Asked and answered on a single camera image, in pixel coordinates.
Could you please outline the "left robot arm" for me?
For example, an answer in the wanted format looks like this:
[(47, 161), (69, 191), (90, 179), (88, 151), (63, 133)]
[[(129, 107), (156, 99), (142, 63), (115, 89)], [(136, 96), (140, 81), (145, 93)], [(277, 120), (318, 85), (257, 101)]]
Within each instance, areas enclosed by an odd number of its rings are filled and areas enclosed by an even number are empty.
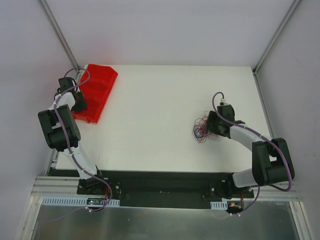
[(45, 141), (76, 168), (80, 190), (102, 194), (106, 188), (103, 175), (81, 146), (81, 133), (73, 117), (73, 113), (86, 110), (88, 105), (73, 78), (63, 77), (58, 82), (53, 104), (37, 115)]

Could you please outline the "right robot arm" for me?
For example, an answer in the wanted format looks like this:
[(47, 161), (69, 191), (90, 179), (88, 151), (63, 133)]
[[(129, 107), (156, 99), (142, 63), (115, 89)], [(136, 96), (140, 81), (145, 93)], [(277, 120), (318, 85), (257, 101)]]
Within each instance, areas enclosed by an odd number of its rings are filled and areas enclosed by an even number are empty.
[(231, 199), (249, 187), (263, 186), (291, 190), (295, 170), (286, 140), (266, 137), (235, 120), (230, 104), (221, 104), (209, 112), (204, 132), (236, 141), (251, 151), (251, 168), (230, 173), (216, 188), (217, 195)]

